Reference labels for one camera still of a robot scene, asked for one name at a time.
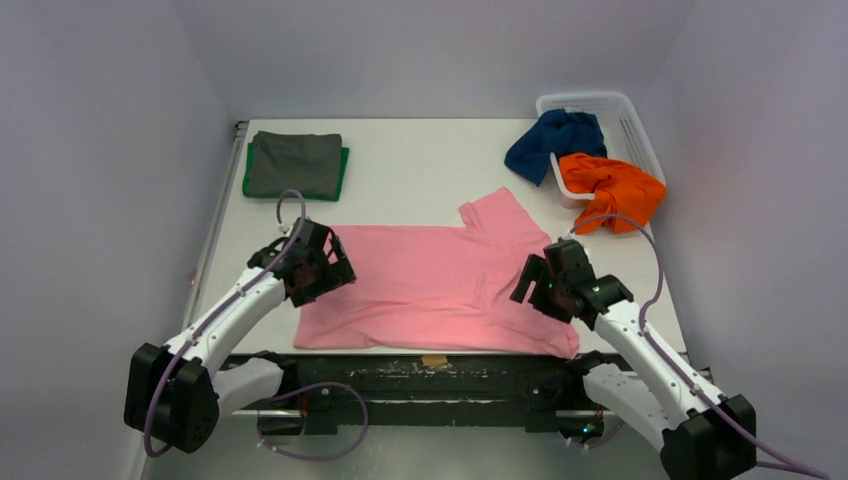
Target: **laundry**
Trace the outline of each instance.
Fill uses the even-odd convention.
[[[527,255],[550,237],[505,188],[459,212],[464,227],[333,226],[357,280],[301,308],[295,347],[573,358],[571,325],[509,299]]]
[[[595,193],[586,209],[575,220],[578,225],[594,216],[616,213],[645,226],[666,195],[666,187],[638,167],[620,160],[575,153],[559,159],[566,188],[573,193]],[[616,218],[599,219],[577,229],[589,233],[600,226],[613,233],[636,230],[629,222]]]
[[[308,199],[337,201],[349,155],[341,135],[258,132],[247,145],[242,193],[277,198],[293,188]]]
[[[550,169],[551,152],[560,158],[572,153],[606,157],[604,134],[591,113],[548,110],[506,152],[507,168],[538,187]]]

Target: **pink cloth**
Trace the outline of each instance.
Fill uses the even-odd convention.
[[[298,348],[377,345],[573,358],[577,332],[509,299],[550,244],[506,188],[459,209],[465,227],[334,226],[356,283],[303,306]]]

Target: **white table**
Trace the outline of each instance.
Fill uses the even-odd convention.
[[[533,125],[533,120],[252,120],[245,140],[263,130],[289,134],[339,133],[351,149],[341,199],[310,201],[308,215],[326,225],[462,226],[458,208],[499,187],[509,188],[536,223],[552,238],[564,235],[580,210],[559,202],[553,175],[536,187],[503,164],[507,149]],[[247,150],[241,149],[234,181],[225,194],[224,210],[213,248],[200,275],[197,315],[206,312],[233,285],[245,262],[279,236],[273,201],[245,198],[241,193]],[[296,202],[286,202],[283,216],[293,221]],[[581,237],[595,272],[616,275],[637,301],[653,295],[657,265],[647,241],[638,233],[606,231]],[[293,347],[299,313],[283,304],[264,319],[233,353],[271,350],[282,354],[425,354],[432,350],[375,347],[359,350],[302,350]],[[678,352],[686,347],[667,288],[649,311],[656,330]],[[580,352],[615,350],[574,322]],[[485,352],[445,352],[485,353]]]

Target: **plastic basket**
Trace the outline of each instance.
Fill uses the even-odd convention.
[[[564,108],[569,112],[592,113],[598,117],[609,158],[636,165],[665,184],[657,155],[648,140],[642,121],[626,95],[618,92],[557,93],[536,100],[536,112]],[[551,167],[559,186],[560,198],[568,208],[582,207],[595,198],[594,193],[572,193],[565,187],[559,159],[551,153]]]

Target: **dark gray cloth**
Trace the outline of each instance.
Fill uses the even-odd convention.
[[[342,136],[280,135],[258,132],[244,194],[276,197],[287,188],[304,195],[335,195],[342,160]]]

